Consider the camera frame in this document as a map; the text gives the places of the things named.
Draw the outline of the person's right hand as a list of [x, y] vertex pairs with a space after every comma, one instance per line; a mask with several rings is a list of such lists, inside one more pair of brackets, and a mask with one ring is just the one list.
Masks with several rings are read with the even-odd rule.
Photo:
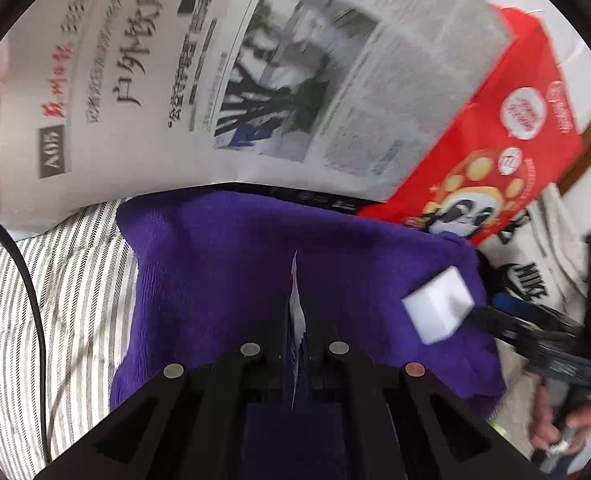
[[[553, 406], [544, 378], [533, 375], [535, 391], [532, 405], [532, 420], [529, 427], [530, 444], [537, 450], [545, 450], [557, 443], [560, 431], [553, 424]], [[574, 455], [585, 446], [591, 436], [591, 399], [585, 400], [575, 411], [568, 414], [565, 424], [575, 430], [564, 456]]]

